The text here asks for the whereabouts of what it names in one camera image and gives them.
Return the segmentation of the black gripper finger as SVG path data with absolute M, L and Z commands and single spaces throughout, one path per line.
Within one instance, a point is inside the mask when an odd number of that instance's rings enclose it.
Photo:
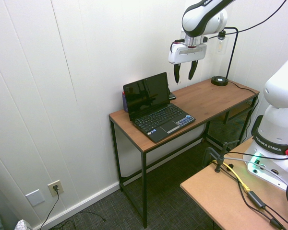
M 193 78 L 194 73 L 195 73 L 196 68 L 197 68 L 197 65 L 198 65 L 198 60 L 192 61 L 191 68 L 190 68 L 189 75 L 188 75 L 189 80 L 191 80 Z
M 175 82 L 178 84 L 180 81 L 180 66 L 181 64 L 174 64 L 174 78 Z

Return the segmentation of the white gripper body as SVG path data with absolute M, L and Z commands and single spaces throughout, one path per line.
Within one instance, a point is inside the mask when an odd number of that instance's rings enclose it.
M 207 45 L 199 44 L 196 47 L 188 47 L 183 43 L 173 43 L 170 47 L 168 61 L 171 64 L 180 64 L 204 59 Z

